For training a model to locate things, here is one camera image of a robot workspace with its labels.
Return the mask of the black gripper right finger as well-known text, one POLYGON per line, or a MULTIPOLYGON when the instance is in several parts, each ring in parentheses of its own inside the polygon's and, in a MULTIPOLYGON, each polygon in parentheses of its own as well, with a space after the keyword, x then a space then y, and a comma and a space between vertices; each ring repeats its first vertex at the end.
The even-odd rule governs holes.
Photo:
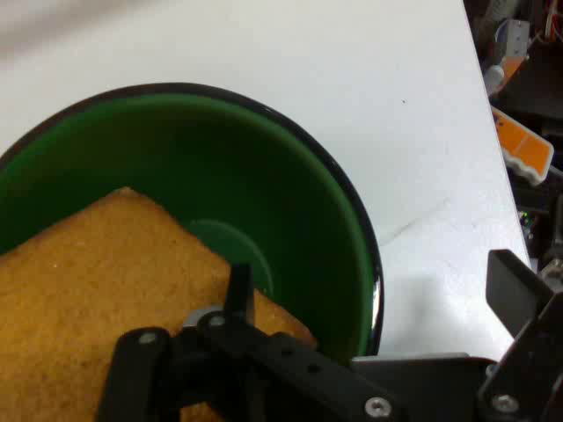
POLYGON ((562 290, 512 251, 488 254, 486 301, 514 341, 477 393, 483 421, 562 420, 562 290))

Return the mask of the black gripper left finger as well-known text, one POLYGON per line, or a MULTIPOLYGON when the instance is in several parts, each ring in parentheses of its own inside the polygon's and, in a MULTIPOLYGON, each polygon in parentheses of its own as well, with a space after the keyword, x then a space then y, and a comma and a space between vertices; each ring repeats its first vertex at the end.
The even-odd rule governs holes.
POLYGON ((228 421, 402 421, 396 397, 284 333, 253 323, 252 271, 231 268, 223 308, 177 335, 119 337, 96 420, 177 421, 207 403, 228 421))

